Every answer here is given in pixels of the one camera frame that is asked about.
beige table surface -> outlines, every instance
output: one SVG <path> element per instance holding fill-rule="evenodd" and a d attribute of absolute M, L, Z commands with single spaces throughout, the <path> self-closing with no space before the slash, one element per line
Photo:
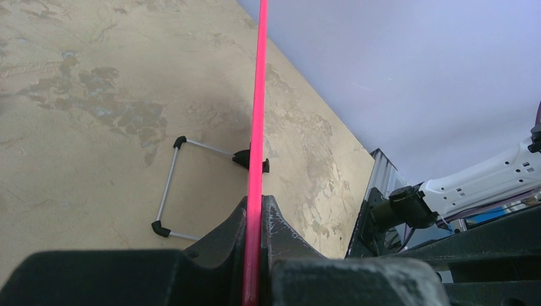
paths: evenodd
<path fill-rule="evenodd" d="M 40 250 L 189 246 L 150 227 L 172 144 L 248 148 L 255 45 L 234 0 L 0 1 L 0 283 Z M 267 61 L 264 193 L 344 256 L 373 160 L 270 41 Z M 164 225 L 205 235 L 246 179 L 185 146 Z"/>

pink stick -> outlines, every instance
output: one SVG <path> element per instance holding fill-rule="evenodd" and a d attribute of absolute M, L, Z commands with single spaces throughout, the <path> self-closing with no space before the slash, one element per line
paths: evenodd
<path fill-rule="evenodd" d="M 243 306 L 254 306 L 259 304 L 266 49 L 267 0 L 261 0 L 259 8 L 252 137 L 248 174 L 248 214 L 246 216 L 246 246 L 244 249 L 244 282 L 242 283 Z"/>

gray metal rod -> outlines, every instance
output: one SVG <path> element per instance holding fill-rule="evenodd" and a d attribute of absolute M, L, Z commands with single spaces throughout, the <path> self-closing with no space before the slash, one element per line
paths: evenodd
<path fill-rule="evenodd" d="M 184 239 L 190 239 L 190 240 L 193 240 L 193 241 L 198 241 L 200 239 L 199 237 L 190 236 L 190 235 L 181 234 L 181 233 L 176 233 L 174 231 L 171 231 L 171 233 L 169 233 L 169 235 L 179 237 L 179 238 L 184 238 Z"/>
<path fill-rule="evenodd" d="M 161 204 L 159 205 L 156 221 L 159 221 L 161 219 L 161 215 L 163 213 L 163 207 L 165 206 L 165 198 L 167 198 L 167 191 L 169 190 L 169 183 L 171 183 L 171 176 L 173 175 L 173 169 L 175 168 L 175 161 L 177 160 L 178 153 L 179 148 L 175 148 L 175 153 L 173 154 L 173 162 L 171 163 L 171 169 L 169 169 L 169 176 L 167 177 L 167 182 L 165 183 L 165 190 L 163 191 L 163 197 L 161 198 Z"/>
<path fill-rule="evenodd" d="M 231 157 L 231 158 L 235 157 L 235 155 L 232 154 L 232 153 L 226 152 L 226 151 L 224 151 L 224 150 L 217 149 L 217 148 L 215 148 L 215 147 L 211 147 L 210 145 L 206 145 L 206 144 L 204 144 L 204 143 L 194 142 L 193 140 L 189 140 L 189 139 L 187 139 L 186 141 L 189 142 L 189 143 L 192 143 L 192 144 L 194 144 L 194 145 L 198 145 L 199 147 L 202 147 L 202 148 L 205 148 L 205 149 L 209 149 L 209 150 L 218 152 L 218 153 L 220 153 L 220 154 L 229 156 L 229 157 Z"/>

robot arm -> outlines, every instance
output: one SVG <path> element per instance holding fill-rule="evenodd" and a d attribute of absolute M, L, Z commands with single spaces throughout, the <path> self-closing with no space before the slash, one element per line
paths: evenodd
<path fill-rule="evenodd" d="M 483 163 L 417 186 L 393 191 L 389 200 L 372 209 L 380 228 L 407 223 L 427 228 L 438 219 L 454 219 L 502 206 L 541 188 L 541 124 L 531 137 Z"/>

pink rod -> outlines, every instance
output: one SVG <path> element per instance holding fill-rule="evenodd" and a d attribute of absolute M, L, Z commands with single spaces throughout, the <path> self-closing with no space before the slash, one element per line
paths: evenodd
<path fill-rule="evenodd" d="M 248 209 L 246 216 L 246 245 L 244 248 L 244 282 L 242 283 L 243 306 L 259 304 L 266 53 L 267 0 L 260 0 L 248 173 Z"/>

